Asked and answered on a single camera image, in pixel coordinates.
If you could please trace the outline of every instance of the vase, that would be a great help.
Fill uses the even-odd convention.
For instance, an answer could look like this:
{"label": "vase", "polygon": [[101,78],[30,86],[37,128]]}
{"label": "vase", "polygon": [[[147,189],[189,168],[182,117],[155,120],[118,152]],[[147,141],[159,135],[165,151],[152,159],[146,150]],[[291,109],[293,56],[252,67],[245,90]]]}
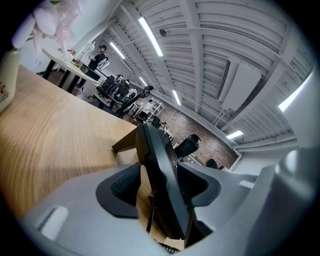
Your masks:
{"label": "vase", "polygon": [[20,51],[7,51],[0,61],[0,113],[14,99],[20,54]]}

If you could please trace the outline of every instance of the linear light fixture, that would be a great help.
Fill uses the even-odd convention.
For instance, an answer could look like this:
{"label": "linear light fixture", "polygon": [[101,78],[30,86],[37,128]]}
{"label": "linear light fixture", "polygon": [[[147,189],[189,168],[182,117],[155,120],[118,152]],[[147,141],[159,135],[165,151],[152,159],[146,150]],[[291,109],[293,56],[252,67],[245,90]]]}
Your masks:
{"label": "linear light fixture", "polygon": [[142,79],[141,76],[139,76],[140,80],[142,81],[142,83],[144,84],[144,86],[147,86],[146,82]]}
{"label": "linear light fixture", "polygon": [[235,133],[232,133],[232,134],[228,135],[226,138],[231,140],[231,139],[233,139],[235,137],[238,137],[238,136],[240,136],[242,134],[244,134],[244,133],[242,131],[238,130]]}
{"label": "linear light fixture", "polygon": [[154,33],[151,31],[148,23],[146,22],[145,18],[140,18],[139,19],[139,22],[141,23],[142,27],[144,28],[144,31],[146,32],[146,34],[148,35],[148,37],[150,38],[150,41],[151,43],[153,44],[153,47],[155,48],[156,50],[156,53],[159,55],[159,56],[163,56],[163,53],[159,47],[159,44],[156,40],[156,37],[154,35]]}
{"label": "linear light fixture", "polygon": [[175,90],[172,90],[172,91],[173,91],[173,95],[175,97],[176,102],[181,106],[181,103],[180,103],[180,100],[178,98],[178,95],[177,95],[176,91]]}
{"label": "linear light fixture", "polygon": [[121,56],[122,59],[125,59],[126,57],[119,51],[119,49],[114,45],[113,42],[110,43],[110,45],[115,49],[115,51]]}
{"label": "linear light fixture", "polygon": [[287,107],[290,106],[290,104],[295,100],[295,98],[299,95],[299,93],[302,91],[302,89],[305,87],[305,85],[307,84],[307,81],[309,80],[309,78],[311,77],[312,73],[307,77],[307,79],[303,82],[303,84],[301,84],[288,98],[286,98],[286,100],[284,100],[284,102],[282,102],[279,105],[279,109],[281,109],[282,112],[285,112],[285,110],[287,109]]}

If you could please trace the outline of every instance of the flower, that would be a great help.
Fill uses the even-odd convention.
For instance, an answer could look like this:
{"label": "flower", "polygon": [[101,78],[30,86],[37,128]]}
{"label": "flower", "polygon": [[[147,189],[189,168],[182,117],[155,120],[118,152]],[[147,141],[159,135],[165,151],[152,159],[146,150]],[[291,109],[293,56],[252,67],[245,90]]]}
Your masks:
{"label": "flower", "polygon": [[66,43],[74,39],[70,26],[77,18],[77,11],[82,13],[85,0],[56,0],[41,2],[23,21],[13,35],[11,42],[16,49],[33,39],[38,54],[42,51],[42,38],[56,39],[63,53],[67,53]]}

